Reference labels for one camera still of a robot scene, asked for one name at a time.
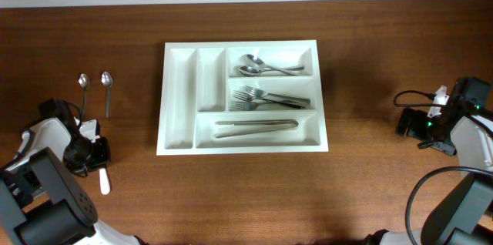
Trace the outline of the white plastic butter knife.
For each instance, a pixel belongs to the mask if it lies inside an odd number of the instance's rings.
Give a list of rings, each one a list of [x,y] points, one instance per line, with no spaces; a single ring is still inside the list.
[[[100,190],[103,195],[108,195],[111,192],[111,183],[109,180],[109,174],[105,167],[99,169],[99,182]]]

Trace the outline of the small teaspoon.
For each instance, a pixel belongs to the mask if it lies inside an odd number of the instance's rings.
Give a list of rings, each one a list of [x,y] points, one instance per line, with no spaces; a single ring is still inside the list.
[[[103,72],[101,76],[101,83],[106,88],[105,114],[106,114],[106,118],[108,118],[110,112],[110,105],[111,105],[111,88],[113,84],[112,76],[108,72]]]
[[[83,90],[83,99],[82,99],[82,111],[81,111],[81,114],[82,114],[82,118],[84,118],[85,113],[86,113],[87,92],[88,92],[88,89],[90,87],[89,77],[85,73],[82,73],[79,76],[79,84],[80,84],[80,86],[81,86],[81,88]]]

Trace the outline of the silver fork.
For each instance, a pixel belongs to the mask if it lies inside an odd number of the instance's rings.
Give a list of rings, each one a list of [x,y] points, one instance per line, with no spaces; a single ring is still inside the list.
[[[255,96],[255,97],[285,99],[285,100],[289,100],[289,101],[296,102],[299,104],[304,104],[304,105],[310,105],[311,104],[310,99],[279,95],[276,93],[267,92],[267,91],[264,91],[262,89],[254,88],[251,86],[243,86],[242,90],[245,91],[246,93],[252,95],[252,96]]]
[[[241,101],[241,102],[275,102],[275,103],[281,103],[285,101],[277,101],[273,99],[265,99],[265,98],[260,98],[260,97],[255,97],[252,96],[246,92],[241,92],[241,91],[234,91],[233,92],[233,98],[234,101]]]
[[[305,106],[290,104],[287,102],[275,103],[275,102],[241,102],[233,101],[231,103],[231,110],[234,111],[254,111],[259,110],[268,106],[275,107],[287,107],[288,109],[305,109]]]

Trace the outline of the large silver spoon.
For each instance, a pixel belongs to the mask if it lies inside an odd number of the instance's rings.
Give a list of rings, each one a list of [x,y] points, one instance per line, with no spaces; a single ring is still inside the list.
[[[284,70],[284,68],[279,68],[276,66],[267,65],[262,59],[260,59],[256,55],[246,54],[244,56],[244,58],[247,61],[247,65],[252,66],[256,69],[272,68],[272,69],[276,69],[276,72],[281,72],[281,73],[288,75],[288,76],[296,76],[297,75],[296,72],[289,72],[287,70]]]
[[[305,69],[304,65],[296,65],[296,66],[284,68],[284,70],[287,70],[289,72],[297,72],[297,71],[301,71],[304,69]],[[238,68],[238,70],[239,70],[241,75],[249,76],[249,77],[260,76],[262,73],[265,73],[265,72],[276,72],[276,69],[272,69],[272,68],[256,69],[256,68],[249,66],[249,65],[241,66]]]

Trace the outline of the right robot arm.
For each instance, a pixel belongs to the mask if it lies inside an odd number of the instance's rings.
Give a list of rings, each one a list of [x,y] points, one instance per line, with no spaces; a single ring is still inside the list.
[[[419,149],[432,148],[457,156],[457,166],[435,169],[423,176],[407,199],[405,230],[379,230],[364,244],[490,244],[492,231],[480,225],[492,214],[492,112],[486,102],[491,84],[475,77],[456,81],[452,91],[442,86],[421,104],[404,104],[396,134],[418,140]],[[418,190],[433,176],[459,172],[459,184],[430,212],[422,227],[411,227],[411,208]]]

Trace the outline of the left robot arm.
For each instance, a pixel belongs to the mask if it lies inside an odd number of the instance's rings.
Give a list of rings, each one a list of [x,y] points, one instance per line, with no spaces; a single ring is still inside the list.
[[[70,102],[39,104],[40,117],[21,132],[22,144],[1,168],[1,225],[14,244],[143,245],[99,219],[93,201],[77,182],[99,173],[104,194],[110,148],[95,119],[84,121]]]

